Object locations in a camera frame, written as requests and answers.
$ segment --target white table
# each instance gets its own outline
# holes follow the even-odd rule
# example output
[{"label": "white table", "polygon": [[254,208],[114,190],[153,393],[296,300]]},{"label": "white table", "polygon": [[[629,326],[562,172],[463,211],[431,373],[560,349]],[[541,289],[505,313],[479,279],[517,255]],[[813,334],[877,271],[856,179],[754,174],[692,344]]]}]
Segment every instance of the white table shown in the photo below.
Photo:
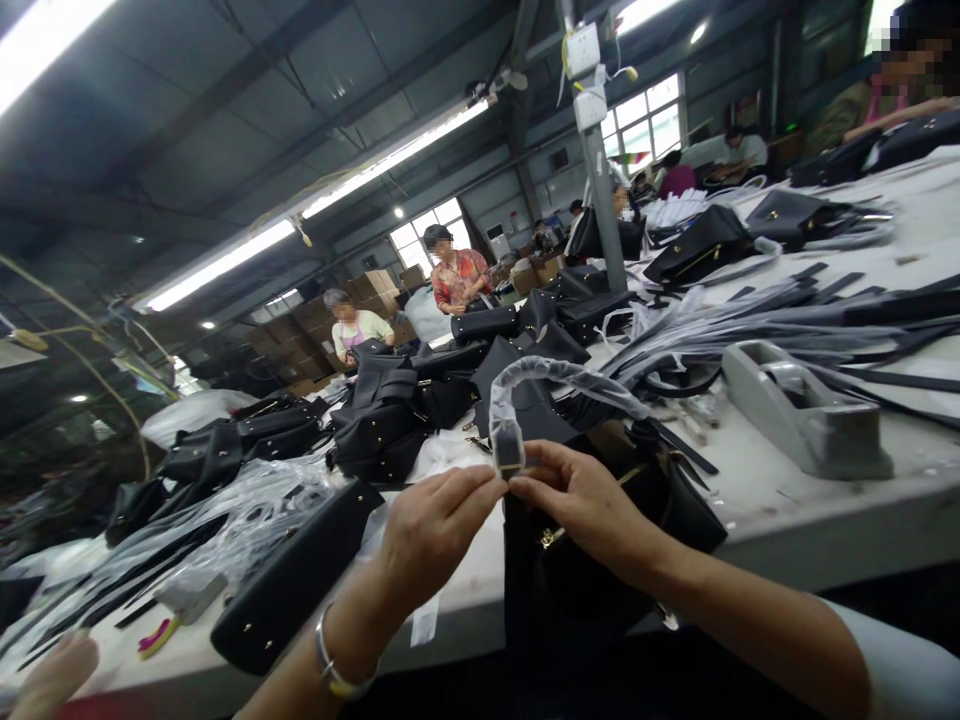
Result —
[{"label": "white table", "polygon": [[[864,200],[883,194],[903,209],[898,239],[885,247],[829,255],[785,256],[762,274],[716,288],[706,296],[720,303],[740,287],[762,287],[794,275],[819,261],[829,264],[818,279],[826,285],[848,272],[866,276],[843,292],[870,285],[912,289],[960,273],[958,217],[960,161],[929,160],[922,167],[901,168],[882,178],[823,193],[836,200]],[[743,203],[746,214],[759,201]],[[898,265],[897,258],[921,257]],[[593,349],[595,362],[605,348]],[[960,341],[948,339],[899,363],[917,374],[960,379]],[[875,392],[918,408],[957,414],[960,400],[944,393],[902,388]],[[696,446],[678,424],[671,429]],[[698,448],[720,469],[705,476],[708,500],[729,531],[716,552],[740,567],[808,591],[820,591],[869,578],[960,559],[960,449],[957,436],[938,426],[885,413],[882,442],[894,458],[896,478],[888,481],[837,482],[800,472],[732,405],[722,427]],[[431,439],[415,468],[415,478],[429,472],[443,438]],[[456,443],[455,452],[440,452],[438,463],[490,463],[480,450]],[[383,658],[384,672],[426,667],[478,656],[503,647],[503,537],[499,509],[487,519],[466,558],[441,596],[434,640],[410,648],[405,627]],[[201,620],[182,627],[153,658],[136,658],[136,643],[164,617],[155,609],[126,631],[113,624],[122,611],[100,623],[93,637],[101,663],[81,689],[81,700],[64,717],[80,717],[92,704],[98,717],[222,717],[243,705],[260,680],[228,666],[210,645],[209,632],[220,612],[215,603]],[[22,676],[9,671],[0,682],[15,688]]]}]

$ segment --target ceiling light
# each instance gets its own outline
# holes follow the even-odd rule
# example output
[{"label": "ceiling light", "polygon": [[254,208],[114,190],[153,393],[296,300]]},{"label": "ceiling light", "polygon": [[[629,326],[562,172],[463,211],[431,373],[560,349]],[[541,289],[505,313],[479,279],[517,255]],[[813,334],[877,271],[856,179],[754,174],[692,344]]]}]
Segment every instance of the ceiling light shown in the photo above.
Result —
[{"label": "ceiling light", "polygon": [[690,44],[693,45],[697,40],[703,37],[703,34],[707,31],[707,24],[705,22],[700,23],[700,26],[693,31],[693,36],[690,38]]},{"label": "ceiling light", "polygon": [[147,301],[146,305],[156,312],[166,310],[174,303],[183,300],[187,295],[195,293],[209,282],[216,280],[225,272],[233,270],[237,265],[246,262],[257,253],[261,253],[271,245],[276,245],[287,235],[293,232],[293,223],[281,220],[276,225],[254,235],[233,250],[230,250],[218,259],[205,265],[188,275],[176,285],[162,291]]},{"label": "ceiling light", "polygon": [[34,2],[0,39],[0,115],[114,2]]},{"label": "ceiling light", "polygon": [[636,0],[632,2],[617,15],[620,22],[617,27],[617,35],[626,35],[634,30],[654,15],[666,10],[671,5],[676,5],[680,0]]},{"label": "ceiling light", "polygon": [[361,170],[356,175],[353,175],[343,181],[340,185],[333,188],[326,195],[322,195],[317,198],[306,210],[303,211],[303,216],[305,218],[311,218],[322,210],[326,210],[328,207],[333,205],[338,200],[345,198],[347,195],[352,193],[354,190],[363,187],[371,180],[383,175],[385,172],[392,170],[400,163],[405,160],[409,160],[418,152],[424,148],[432,145],[437,140],[442,138],[444,135],[456,130],[461,125],[470,122],[477,115],[482,113],[488,107],[486,98],[478,102],[473,107],[461,110],[456,113],[449,119],[441,122],[435,127],[427,130],[418,137],[414,138],[406,145],[403,145],[397,150],[394,150],[392,153],[384,157],[382,160],[375,162],[370,167],[365,170]]}]

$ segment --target bangle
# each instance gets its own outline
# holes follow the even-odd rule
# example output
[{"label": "bangle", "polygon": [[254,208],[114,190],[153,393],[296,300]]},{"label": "bangle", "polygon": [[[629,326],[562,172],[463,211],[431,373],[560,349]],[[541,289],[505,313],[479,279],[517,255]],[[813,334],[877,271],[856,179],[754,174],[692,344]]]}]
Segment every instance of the bangle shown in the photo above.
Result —
[{"label": "bangle", "polygon": [[380,660],[379,658],[377,659],[377,665],[373,669],[373,675],[358,685],[354,685],[349,680],[343,678],[334,666],[333,658],[331,658],[330,653],[327,652],[327,645],[323,640],[323,621],[326,619],[327,610],[330,609],[331,605],[327,605],[327,607],[323,609],[323,612],[320,613],[320,619],[317,621],[317,655],[320,657],[320,667],[323,668],[323,671],[320,673],[320,679],[327,684],[330,694],[335,698],[352,702],[359,700],[370,690],[370,686],[373,685],[373,681],[376,680],[380,672]]}]

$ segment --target tag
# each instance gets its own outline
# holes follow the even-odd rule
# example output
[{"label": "tag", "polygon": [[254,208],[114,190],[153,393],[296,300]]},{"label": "tag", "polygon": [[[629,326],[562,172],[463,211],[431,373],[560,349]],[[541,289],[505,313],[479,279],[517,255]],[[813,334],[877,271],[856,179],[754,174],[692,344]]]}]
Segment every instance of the tag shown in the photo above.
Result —
[{"label": "tag", "polygon": [[437,616],[440,614],[441,590],[413,611],[410,630],[410,647],[426,645],[437,634]]}]

